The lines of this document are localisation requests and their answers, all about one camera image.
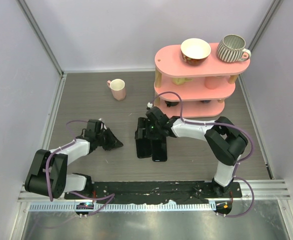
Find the black phone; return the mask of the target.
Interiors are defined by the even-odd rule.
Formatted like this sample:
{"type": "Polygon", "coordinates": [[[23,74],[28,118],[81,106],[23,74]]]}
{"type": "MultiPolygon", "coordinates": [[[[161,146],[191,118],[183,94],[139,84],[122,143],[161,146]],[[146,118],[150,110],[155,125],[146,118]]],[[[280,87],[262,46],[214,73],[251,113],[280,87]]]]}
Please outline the black phone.
{"type": "Polygon", "coordinates": [[[152,156],[152,141],[147,138],[136,139],[136,154],[139,159],[152,156]]]}

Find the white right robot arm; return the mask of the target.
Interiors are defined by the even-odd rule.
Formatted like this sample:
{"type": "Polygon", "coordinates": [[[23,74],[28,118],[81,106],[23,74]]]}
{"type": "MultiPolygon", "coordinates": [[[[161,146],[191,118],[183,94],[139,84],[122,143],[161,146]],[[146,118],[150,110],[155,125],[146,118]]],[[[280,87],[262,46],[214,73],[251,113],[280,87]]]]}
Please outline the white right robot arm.
{"type": "Polygon", "coordinates": [[[188,120],[182,116],[168,117],[150,105],[145,117],[137,120],[134,139],[139,159],[154,162],[168,159],[167,138],[191,138],[207,142],[218,164],[209,184],[215,196],[222,198],[231,191],[236,164],[244,153],[248,138],[226,117],[217,120],[188,120]]]}

